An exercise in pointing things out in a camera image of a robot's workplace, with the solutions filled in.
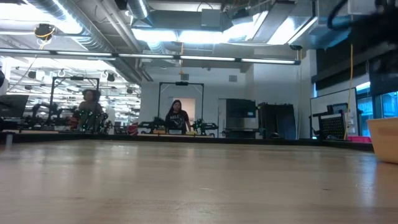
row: exposed ceiling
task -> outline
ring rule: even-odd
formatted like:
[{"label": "exposed ceiling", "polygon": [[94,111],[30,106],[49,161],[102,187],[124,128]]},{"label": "exposed ceiling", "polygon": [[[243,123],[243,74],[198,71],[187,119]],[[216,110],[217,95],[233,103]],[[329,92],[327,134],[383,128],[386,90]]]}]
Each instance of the exposed ceiling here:
[{"label": "exposed ceiling", "polygon": [[[46,42],[44,49],[80,52],[93,49],[125,53],[153,53],[156,51],[157,54],[160,52],[163,54],[212,57],[295,60],[297,53],[284,43],[301,45],[304,50],[327,48],[343,40],[347,35],[344,32],[330,32],[325,28],[325,19],[328,12],[338,2],[337,0],[209,0],[207,2],[199,0],[147,0],[147,7],[150,10],[143,20],[133,19],[132,13],[128,10],[119,10],[113,0],[24,1],[28,4],[0,3],[0,47],[2,48],[38,49],[43,44],[43,40],[36,38],[33,30],[38,24],[43,23],[52,24],[57,28],[51,42]],[[59,10],[52,12],[51,9],[53,8],[49,6]],[[240,24],[233,26],[233,23],[238,21],[234,19],[234,13],[245,7],[248,15],[239,19]],[[364,11],[365,9],[358,9],[356,13]],[[201,33],[196,33],[197,36],[190,36],[188,41],[185,38],[184,43],[181,43],[183,32],[187,30],[192,31],[197,27],[205,30],[210,29],[203,25],[203,23],[207,25],[209,23],[203,16],[204,13],[210,13],[206,14],[209,16],[220,15],[221,22],[217,29],[224,32],[216,32],[215,35],[222,35],[220,37],[223,39],[227,36],[226,41],[216,41],[216,36],[211,36],[206,40],[205,37],[200,36]],[[339,15],[339,22],[344,21],[349,13],[348,8],[344,9]],[[152,28],[147,27],[149,21],[153,22]],[[148,33],[148,30],[167,31],[169,33]],[[153,46],[154,40],[167,38],[169,34],[171,39],[175,38],[174,41],[155,41],[158,44]],[[86,39],[90,39],[93,44],[96,44],[97,48],[85,44]],[[40,84],[49,84],[48,80],[38,81],[26,77],[21,79],[25,74],[24,69],[27,69],[34,61],[33,58],[29,57],[31,56],[20,55],[20,57],[15,56],[10,59],[10,64],[12,64],[11,83],[39,82]],[[135,101],[139,101],[139,87],[130,85],[132,83],[139,85],[140,82],[151,82],[153,80],[158,82],[178,80],[178,73],[181,70],[191,73],[193,77],[202,77],[194,74],[201,72],[204,74],[220,73],[220,69],[224,69],[224,71],[229,69],[227,73],[244,74],[250,67],[248,63],[234,62],[159,59],[140,61],[136,59],[120,60],[119,58],[117,60],[117,62],[102,61],[95,58],[88,60],[84,57],[74,57],[74,60],[62,59],[61,57],[38,58],[32,64],[31,69],[44,71],[46,76],[50,77],[63,70],[66,71],[66,76],[79,73],[86,77],[101,78],[101,85],[104,86],[104,89],[102,89],[103,95],[123,96],[126,94],[127,86],[133,86],[135,94],[132,96],[135,97]],[[106,82],[104,72],[115,73],[115,82]],[[203,77],[209,79],[214,75],[203,75]],[[67,84],[77,85],[74,81],[69,81]],[[22,86],[15,87],[12,90],[27,92]],[[37,85],[33,86],[33,90],[30,92],[48,92],[48,88]]]}]

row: cardboard box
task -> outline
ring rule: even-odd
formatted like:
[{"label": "cardboard box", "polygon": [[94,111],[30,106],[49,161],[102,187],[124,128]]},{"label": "cardboard box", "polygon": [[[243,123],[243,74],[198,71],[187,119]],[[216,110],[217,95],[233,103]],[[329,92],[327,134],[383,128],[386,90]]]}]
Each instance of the cardboard box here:
[{"label": "cardboard box", "polygon": [[368,125],[377,157],[398,164],[398,118],[370,119]]}]

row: wire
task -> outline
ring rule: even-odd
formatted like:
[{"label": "wire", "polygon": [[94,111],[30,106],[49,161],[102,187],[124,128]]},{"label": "wire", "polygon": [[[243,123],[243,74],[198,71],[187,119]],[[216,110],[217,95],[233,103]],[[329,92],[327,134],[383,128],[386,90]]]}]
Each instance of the wire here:
[{"label": "wire", "polygon": [[328,16],[328,21],[327,21],[327,25],[329,29],[332,30],[346,30],[349,27],[351,27],[352,23],[347,23],[345,25],[340,25],[338,27],[335,27],[333,25],[333,20],[334,18],[337,16],[338,12],[341,10],[341,8],[343,8],[343,6],[348,2],[348,0],[341,0],[330,12],[329,16]]},{"label": "wire", "polygon": [[[39,48],[39,50],[43,50],[44,45],[45,45],[45,44],[41,45],[40,48]],[[21,81],[25,78],[25,76],[29,73],[30,68],[32,68],[32,66],[33,66],[33,64],[35,63],[36,59],[37,59],[37,55],[35,55],[35,57],[34,57],[34,59],[33,59],[33,62],[29,65],[29,68],[26,70],[25,74],[18,80],[18,82],[17,82],[14,86],[10,87],[10,89],[8,89],[7,91],[13,90],[16,86],[18,86],[18,84],[20,84],[20,82],[21,82]]]},{"label": "wire", "polygon": [[268,3],[270,1],[272,1],[272,0],[265,0],[263,2],[260,2],[259,4],[256,4],[254,6],[250,6],[250,9],[255,8],[255,7],[259,7],[259,6],[261,6],[261,5],[265,4],[265,3]]},{"label": "wire", "polygon": [[38,38],[44,38],[44,37],[46,37],[46,38],[45,38],[45,41],[47,41],[47,38],[48,38],[51,34],[53,34],[54,31],[55,31],[55,27],[54,27],[48,34],[37,35],[37,34],[36,34],[36,29],[37,29],[37,28],[35,28],[35,29],[33,30],[33,33],[35,34],[35,36],[38,37]]},{"label": "wire", "polygon": [[211,7],[211,9],[214,9],[213,6],[211,6],[211,4],[209,4],[209,3],[207,3],[207,2],[201,2],[201,3],[199,4],[198,8],[197,8],[197,12],[199,11],[199,7],[200,7],[203,3],[206,3],[208,6]]}]

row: wooden table surface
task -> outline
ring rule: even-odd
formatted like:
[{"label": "wooden table surface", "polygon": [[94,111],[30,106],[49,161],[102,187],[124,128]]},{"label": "wooden table surface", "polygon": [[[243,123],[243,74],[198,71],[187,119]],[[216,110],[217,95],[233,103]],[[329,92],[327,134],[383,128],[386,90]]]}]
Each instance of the wooden table surface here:
[{"label": "wooden table surface", "polygon": [[398,166],[327,147],[14,144],[0,223],[396,224]]},{"label": "wooden table surface", "polygon": [[214,138],[213,136],[201,136],[192,134],[138,134],[139,136],[158,136],[158,137],[170,137],[170,138]]}]

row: yellow cable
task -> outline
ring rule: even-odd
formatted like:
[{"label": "yellow cable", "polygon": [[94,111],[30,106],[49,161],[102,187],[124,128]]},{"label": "yellow cable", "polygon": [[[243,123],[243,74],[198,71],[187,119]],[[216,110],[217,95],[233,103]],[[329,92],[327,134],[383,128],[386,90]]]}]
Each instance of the yellow cable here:
[{"label": "yellow cable", "polygon": [[351,76],[349,78],[349,93],[348,93],[348,110],[347,110],[347,115],[346,115],[346,129],[344,132],[344,140],[347,139],[347,130],[348,130],[348,115],[349,115],[349,110],[351,108],[351,92],[352,92],[352,87],[353,87],[353,75],[354,75],[354,46],[351,44],[351,59],[350,59],[350,64],[351,64]]}]

